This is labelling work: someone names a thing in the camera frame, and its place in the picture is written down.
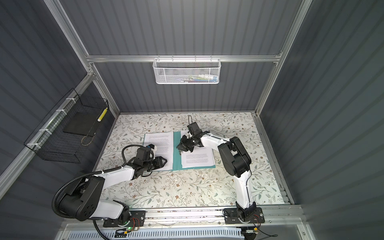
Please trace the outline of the printed white paper sheet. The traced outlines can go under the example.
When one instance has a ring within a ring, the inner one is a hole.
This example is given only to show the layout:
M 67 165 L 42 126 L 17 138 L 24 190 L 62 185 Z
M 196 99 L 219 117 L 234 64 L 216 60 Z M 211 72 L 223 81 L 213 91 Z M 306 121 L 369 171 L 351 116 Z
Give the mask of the printed white paper sheet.
M 156 157 L 163 157 L 167 160 L 165 166 L 158 171 L 171 171 L 173 169 L 173 154 L 174 154 L 174 133 L 152 133 L 145 134 L 144 145 L 153 144 Z

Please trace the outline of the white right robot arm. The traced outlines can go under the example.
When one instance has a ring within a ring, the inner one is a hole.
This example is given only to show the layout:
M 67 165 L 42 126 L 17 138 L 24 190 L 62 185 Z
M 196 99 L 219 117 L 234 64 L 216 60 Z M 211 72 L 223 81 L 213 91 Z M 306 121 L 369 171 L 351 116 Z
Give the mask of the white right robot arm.
M 251 221 L 257 211 L 250 183 L 252 160 L 241 140 L 238 137 L 228 139 L 215 136 L 201 130 L 196 122 L 187 128 L 188 133 L 182 136 L 177 149 L 192 153 L 196 148 L 205 147 L 219 152 L 225 170 L 234 179 L 237 216 L 243 223 Z

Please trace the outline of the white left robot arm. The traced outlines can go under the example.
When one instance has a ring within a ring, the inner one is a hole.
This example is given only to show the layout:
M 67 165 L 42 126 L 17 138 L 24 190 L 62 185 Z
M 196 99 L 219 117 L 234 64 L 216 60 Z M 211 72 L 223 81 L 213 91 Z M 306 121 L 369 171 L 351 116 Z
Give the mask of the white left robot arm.
M 126 159 L 125 151 L 132 146 L 122 148 L 121 166 L 83 174 L 65 183 L 53 197 L 53 212 L 59 217 L 78 221 L 111 219 L 120 225 L 129 223 L 132 218 L 129 206 L 117 200 L 102 200 L 102 191 L 122 182 L 148 177 L 168 162 L 155 155 L 154 145 L 134 146 L 136 156 L 130 160 Z

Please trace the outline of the white paper sheet underneath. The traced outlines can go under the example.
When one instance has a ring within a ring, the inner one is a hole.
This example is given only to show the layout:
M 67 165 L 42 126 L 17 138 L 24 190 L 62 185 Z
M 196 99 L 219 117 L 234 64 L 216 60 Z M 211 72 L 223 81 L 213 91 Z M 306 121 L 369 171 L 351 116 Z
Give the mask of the white paper sheet underneath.
M 216 166 L 213 150 L 205 147 L 194 147 L 193 152 L 182 152 L 181 164 L 183 169 L 203 169 Z

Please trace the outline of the teal file folder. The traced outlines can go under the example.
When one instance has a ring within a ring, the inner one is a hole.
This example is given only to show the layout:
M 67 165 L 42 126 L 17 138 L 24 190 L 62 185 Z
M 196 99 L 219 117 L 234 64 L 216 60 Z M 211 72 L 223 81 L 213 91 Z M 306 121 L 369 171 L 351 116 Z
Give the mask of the teal file folder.
M 180 143 L 181 137 L 187 133 L 187 131 L 173 132 L 174 133 L 174 154 L 173 154 L 173 169 L 172 171 L 188 170 L 183 169 L 181 164 L 181 153 L 176 146 Z

